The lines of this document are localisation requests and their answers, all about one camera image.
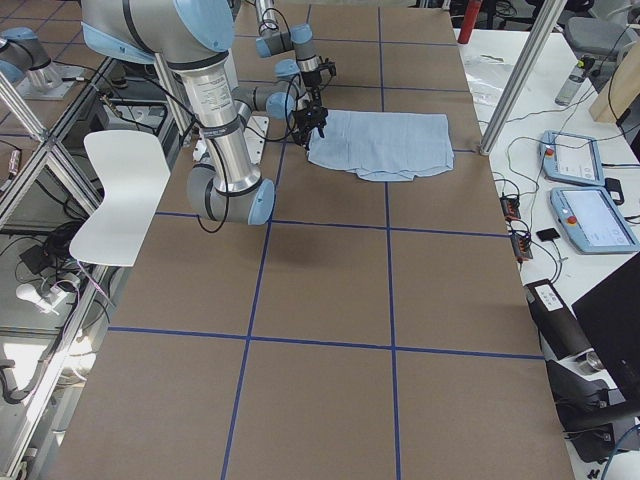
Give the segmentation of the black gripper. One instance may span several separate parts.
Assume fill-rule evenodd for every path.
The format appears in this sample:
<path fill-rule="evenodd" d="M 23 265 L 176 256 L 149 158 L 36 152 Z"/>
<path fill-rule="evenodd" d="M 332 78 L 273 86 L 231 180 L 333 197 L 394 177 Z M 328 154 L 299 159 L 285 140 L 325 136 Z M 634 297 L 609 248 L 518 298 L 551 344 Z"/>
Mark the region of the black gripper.
<path fill-rule="evenodd" d="M 324 106 L 321 108 L 307 106 L 294 111 L 294 142 L 298 146 L 308 148 L 313 130 L 315 130 L 315 134 L 317 136 L 324 138 L 324 128 L 327 125 L 327 116 L 328 109 Z"/>
<path fill-rule="evenodd" d="M 319 70 L 302 72 L 302 80 L 310 94 L 310 105 L 313 108 L 321 108 L 323 106 L 320 92 L 322 85 L 321 72 Z"/>

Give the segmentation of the spare robot arm behind frame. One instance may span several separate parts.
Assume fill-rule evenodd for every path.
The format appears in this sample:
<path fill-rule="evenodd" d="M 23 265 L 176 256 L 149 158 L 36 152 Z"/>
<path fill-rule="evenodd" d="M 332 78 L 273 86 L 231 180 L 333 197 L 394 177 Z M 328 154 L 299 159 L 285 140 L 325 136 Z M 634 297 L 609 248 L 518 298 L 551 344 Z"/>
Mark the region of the spare robot arm behind frame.
<path fill-rule="evenodd" d="M 54 62 L 36 33 L 27 27 L 1 32 L 1 73 L 30 100 L 61 100 L 85 69 Z"/>

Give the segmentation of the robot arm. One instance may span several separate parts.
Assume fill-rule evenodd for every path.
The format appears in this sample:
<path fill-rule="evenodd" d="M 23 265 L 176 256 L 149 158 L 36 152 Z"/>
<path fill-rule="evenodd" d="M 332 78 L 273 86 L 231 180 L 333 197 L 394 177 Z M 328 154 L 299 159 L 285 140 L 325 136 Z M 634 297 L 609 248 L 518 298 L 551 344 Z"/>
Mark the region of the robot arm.
<path fill-rule="evenodd" d="M 262 111 L 287 122 L 288 136 L 308 147 L 322 133 L 328 115 L 322 104 L 323 60 L 306 24 L 281 31 L 270 1 L 255 4 L 260 57 L 287 51 L 292 62 L 279 63 L 274 85 L 233 87 L 225 69 L 235 37 L 231 5 L 226 1 L 84 1 L 81 4 L 85 43 L 94 51 L 138 64 L 164 58 L 184 85 L 207 158 L 188 177 L 188 197 L 202 217 L 262 225 L 270 218 L 274 183 L 250 158 L 244 131 L 251 114 Z"/>
<path fill-rule="evenodd" d="M 314 105 L 321 106 L 320 85 L 323 62 L 307 23 L 290 26 L 273 1 L 255 1 L 258 37 L 256 49 L 261 58 L 293 51 L 302 82 Z"/>

